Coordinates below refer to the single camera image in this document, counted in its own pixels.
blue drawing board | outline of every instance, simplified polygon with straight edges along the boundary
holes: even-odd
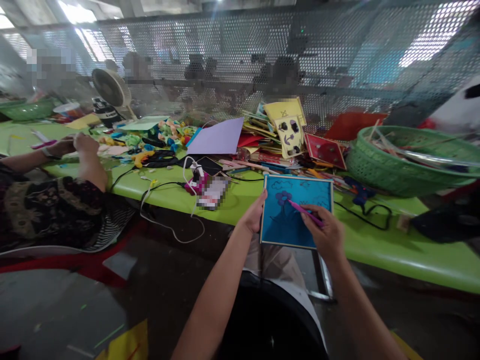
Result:
[[[333,210],[334,186],[331,180],[310,177],[266,175],[268,198],[263,206],[260,243],[303,249],[316,249],[312,234],[300,213],[288,202],[312,204]]]

bracelet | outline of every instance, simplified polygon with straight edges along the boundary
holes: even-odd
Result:
[[[47,158],[49,158],[49,159],[52,159],[52,160],[60,160],[60,159],[62,159],[61,157],[52,155],[52,154],[50,153],[50,151],[47,149],[46,146],[44,146],[44,147],[41,148],[41,152],[43,153],[43,155],[45,155],[45,156],[46,156]]]

concrete floor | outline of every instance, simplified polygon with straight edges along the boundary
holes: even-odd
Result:
[[[156,214],[166,224],[173,218],[184,224],[179,237],[188,239],[198,231],[188,226],[186,214]],[[20,344],[20,359],[88,359],[108,346],[106,341],[95,348],[113,330],[121,325],[126,330],[148,318],[150,358],[168,359],[232,229],[206,220],[205,227],[201,239],[185,245],[156,225],[135,235],[110,259],[110,267],[128,278],[121,289],[66,270],[0,274],[0,350]],[[317,291],[311,253],[299,250],[295,255],[307,286]],[[439,290],[435,286],[352,265],[387,326],[425,360],[480,358],[478,298],[454,299],[465,294],[444,288],[440,298],[429,294]],[[314,306],[330,358],[356,359],[338,307],[319,301]]]

lime green tabletop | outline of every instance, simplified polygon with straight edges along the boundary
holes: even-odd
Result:
[[[39,141],[31,134],[30,128],[41,131],[49,139],[59,139],[76,132],[57,124],[0,123],[0,154],[6,154],[7,149],[9,149],[10,155],[31,151],[30,145]],[[183,150],[177,153],[179,159],[184,155],[185,151]],[[78,160],[71,159],[70,161],[62,163],[61,166],[59,162],[51,163],[44,169],[56,177],[75,177],[78,173]],[[130,165],[118,166],[116,160],[104,159],[103,164],[108,170],[110,184],[131,168]],[[263,177],[253,171],[241,174],[245,179],[261,179]],[[112,192],[139,200],[150,185],[149,181],[142,180],[140,176],[156,179],[157,184],[185,181],[182,168],[179,166],[174,166],[171,170],[154,169],[153,172],[144,168],[138,173],[125,175],[115,185]],[[187,180],[191,177],[189,169],[185,171],[185,176]],[[197,208],[195,214],[209,220],[235,225],[262,189],[263,181],[232,183],[219,209],[209,211]],[[396,228],[400,211],[418,215],[425,212],[427,208],[416,198],[383,197],[383,199],[387,202],[387,206],[392,208],[394,214],[388,231],[376,229],[349,214],[340,206],[335,206],[335,216],[343,222],[346,228],[345,252],[349,259],[410,278],[480,294],[480,258],[465,243],[439,244],[422,236],[414,228],[405,234]],[[352,197],[349,195],[335,192],[335,201],[353,211],[359,211],[359,208],[353,205]],[[167,209],[191,213],[195,198],[180,186],[171,184],[153,191],[146,202]],[[385,215],[382,209],[370,219],[376,224],[383,225]],[[192,222],[191,226],[196,227],[197,222]]]

